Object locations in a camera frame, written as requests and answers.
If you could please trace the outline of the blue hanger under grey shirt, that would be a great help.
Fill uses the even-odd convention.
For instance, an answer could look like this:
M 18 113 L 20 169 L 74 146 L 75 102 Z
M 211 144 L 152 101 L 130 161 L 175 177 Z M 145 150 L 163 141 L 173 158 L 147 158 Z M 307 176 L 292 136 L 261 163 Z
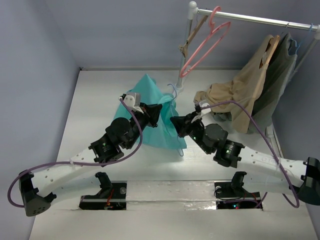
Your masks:
M 311 34 L 313 26 L 314 26 L 314 24 L 311 23 L 307 33 L 303 37 L 301 37 L 300 39 L 296 40 L 292 37 L 289 39 L 289 48 L 288 48 L 288 55 L 289 56 L 298 54 L 300 47 L 302 46 L 304 41 L 308 39 L 309 35 Z

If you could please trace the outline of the blue plastic hanger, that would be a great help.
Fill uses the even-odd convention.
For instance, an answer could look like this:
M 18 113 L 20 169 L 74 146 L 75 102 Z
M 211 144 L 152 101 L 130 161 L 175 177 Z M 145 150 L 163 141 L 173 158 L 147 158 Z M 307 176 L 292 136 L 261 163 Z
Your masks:
M 170 112 L 171 112 L 171 116 L 174 117 L 174 112 L 173 112 L 173 109 L 176 110 L 176 98 L 178 96 L 178 93 L 177 93 L 177 90 L 176 90 L 176 87 L 172 84 L 172 83 L 168 83 L 167 86 L 170 86 L 172 87 L 172 96 L 173 96 L 173 99 L 171 100 L 170 104 L 171 104 L 171 107 L 170 107 Z M 178 148 L 177 149 L 177 152 L 178 152 L 178 155 L 180 157 L 183 157 L 184 156 L 184 151 L 182 148 Z

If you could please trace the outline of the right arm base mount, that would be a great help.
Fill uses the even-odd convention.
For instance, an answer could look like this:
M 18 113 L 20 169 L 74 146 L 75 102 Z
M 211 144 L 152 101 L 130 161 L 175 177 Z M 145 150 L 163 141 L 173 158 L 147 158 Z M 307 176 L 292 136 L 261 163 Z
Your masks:
M 237 171 L 231 180 L 214 183 L 213 195 L 218 210 L 262 209 L 259 192 L 249 192 L 243 188 L 244 171 Z

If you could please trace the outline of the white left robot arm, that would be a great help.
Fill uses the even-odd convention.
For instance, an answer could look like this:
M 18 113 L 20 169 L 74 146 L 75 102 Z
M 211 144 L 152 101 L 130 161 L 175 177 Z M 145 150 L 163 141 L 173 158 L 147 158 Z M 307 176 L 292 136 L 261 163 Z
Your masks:
M 131 118 L 115 118 L 105 129 L 105 134 L 88 148 L 67 161 L 52 162 L 32 167 L 18 178 L 23 208 L 28 217 L 47 211 L 58 199 L 59 191 L 67 189 L 67 183 L 94 168 L 122 162 L 137 152 L 134 144 L 142 145 L 143 130 L 156 128 L 162 110 L 161 104 L 129 103 L 121 101 Z

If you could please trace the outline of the grey t shirt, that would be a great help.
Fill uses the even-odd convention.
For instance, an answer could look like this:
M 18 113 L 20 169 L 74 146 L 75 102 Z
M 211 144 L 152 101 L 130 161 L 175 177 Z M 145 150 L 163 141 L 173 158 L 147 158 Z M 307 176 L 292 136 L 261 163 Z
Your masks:
M 269 62 L 262 93 L 254 102 L 251 116 L 261 130 L 271 125 L 272 115 L 296 65 L 298 56 L 288 54 L 291 37 L 287 33 L 280 39 Z

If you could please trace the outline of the beige t shirt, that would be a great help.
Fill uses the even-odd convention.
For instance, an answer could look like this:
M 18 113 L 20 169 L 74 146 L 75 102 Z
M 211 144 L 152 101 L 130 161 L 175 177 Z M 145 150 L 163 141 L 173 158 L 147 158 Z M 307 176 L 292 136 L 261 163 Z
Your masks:
M 235 101 L 252 114 L 254 103 L 263 91 L 269 64 L 259 68 L 261 58 L 265 53 L 269 40 L 274 37 L 267 35 L 260 47 L 255 51 L 247 64 L 237 75 L 226 83 L 213 83 L 205 91 L 195 94 L 194 102 L 206 100 L 210 105 L 225 101 Z

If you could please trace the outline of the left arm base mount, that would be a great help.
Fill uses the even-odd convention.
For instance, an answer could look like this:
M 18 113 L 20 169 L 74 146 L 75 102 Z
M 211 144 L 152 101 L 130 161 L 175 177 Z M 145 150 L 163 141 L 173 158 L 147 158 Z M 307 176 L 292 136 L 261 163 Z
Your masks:
M 94 195 L 83 195 L 79 202 L 81 210 L 122 211 L 127 209 L 127 182 L 111 182 L 105 172 L 94 175 L 99 180 L 99 191 Z

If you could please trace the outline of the teal t shirt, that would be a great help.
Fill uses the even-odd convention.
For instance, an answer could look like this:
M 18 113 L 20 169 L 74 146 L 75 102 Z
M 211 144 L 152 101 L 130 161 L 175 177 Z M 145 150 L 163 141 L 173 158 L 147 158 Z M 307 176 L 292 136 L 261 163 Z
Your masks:
M 142 131 L 142 143 L 155 148 L 162 149 L 186 149 L 185 140 L 178 137 L 177 131 L 170 121 L 172 93 L 163 93 L 157 86 L 156 81 L 148 74 L 145 74 L 131 90 L 134 93 L 139 93 L 141 102 L 147 105 L 162 104 L 162 110 L 157 122 L 157 127 L 145 127 Z M 173 109 L 174 116 L 178 116 L 178 112 Z

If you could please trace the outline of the wooden clip hanger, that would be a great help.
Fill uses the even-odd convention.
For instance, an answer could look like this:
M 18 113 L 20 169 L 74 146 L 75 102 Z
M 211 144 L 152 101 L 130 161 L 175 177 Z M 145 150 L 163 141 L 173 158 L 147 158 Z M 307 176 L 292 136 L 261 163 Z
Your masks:
M 207 21 L 208 16 L 204 15 L 202 17 L 202 19 L 197 23 L 196 27 L 193 29 L 193 31 L 189 34 L 188 38 L 186 39 L 185 43 L 183 45 L 179 45 L 179 50 L 182 53 L 182 56 L 184 58 L 186 58 L 188 56 L 188 47 L 190 45 L 190 43 L 192 42 L 192 40 L 194 39 L 194 37 L 196 36 L 196 34 L 198 33 L 198 31 L 200 30 L 200 28 L 202 27 L 202 25 Z

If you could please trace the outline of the pink plastic hanger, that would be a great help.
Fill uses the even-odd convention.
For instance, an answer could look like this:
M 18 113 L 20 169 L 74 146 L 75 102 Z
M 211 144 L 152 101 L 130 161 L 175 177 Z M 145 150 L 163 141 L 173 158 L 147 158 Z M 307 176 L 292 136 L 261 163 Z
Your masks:
M 209 32 L 208 35 L 203 39 L 203 41 L 198 45 L 198 47 L 194 50 L 194 52 L 185 58 L 184 57 L 184 64 L 180 68 L 179 77 L 182 79 L 186 77 L 191 71 L 193 71 L 200 63 L 202 63 L 207 56 L 218 46 L 218 44 L 223 40 L 223 38 L 227 35 L 230 30 L 231 22 L 225 21 L 219 25 L 216 25 L 214 18 L 218 12 L 220 12 L 222 8 L 218 5 L 216 6 L 212 12 L 208 15 L 208 28 Z M 207 49 L 206 52 L 203 51 L 208 44 L 210 43 L 211 39 L 215 37 L 215 35 L 221 35 L 219 38 L 216 39 L 215 42 Z

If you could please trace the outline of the metal clothes rack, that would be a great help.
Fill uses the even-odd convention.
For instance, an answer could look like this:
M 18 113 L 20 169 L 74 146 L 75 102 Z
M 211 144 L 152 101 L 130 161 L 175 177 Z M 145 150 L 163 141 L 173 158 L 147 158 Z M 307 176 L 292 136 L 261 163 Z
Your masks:
M 228 21 L 215 25 L 214 17 Z M 197 7 L 191 1 L 188 7 L 188 24 L 184 43 L 179 46 L 182 54 L 177 88 L 182 80 L 201 63 L 227 35 L 235 19 L 266 25 L 282 26 L 299 30 L 314 31 L 311 50 L 320 40 L 320 27 L 291 21 L 222 12 L 219 6 L 213 10 Z M 240 72 L 226 83 L 213 83 L 207 90 L 198 91 L 194 102 L 208 102 L 208 112 L 221 121 L 231 121 L 239 133 L 254 131 L 254 123 L 262 130 L 272 124 L 272 115 L 284 90 L 297 72 L 300 64 L 297 53 L 300 44 L 289 33 L 284 37 L 267 35 L 254 55 Z

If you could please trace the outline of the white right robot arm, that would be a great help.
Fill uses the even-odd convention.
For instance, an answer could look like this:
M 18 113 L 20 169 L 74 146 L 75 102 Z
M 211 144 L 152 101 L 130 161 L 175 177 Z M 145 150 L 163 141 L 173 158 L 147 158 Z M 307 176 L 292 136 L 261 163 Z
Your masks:
M 320 161 L 290 160 L 261 153 L 228 139 L 228 132 L 216 123 L 204 125 L 196 113 L 173 116 L 177 135 L 189 136 L 207 155 L 226 168 L 235 168 L 230 190 L 235 196 L 246 192 L 268 192 L 296 196 L 298 200 L 320 204 Z

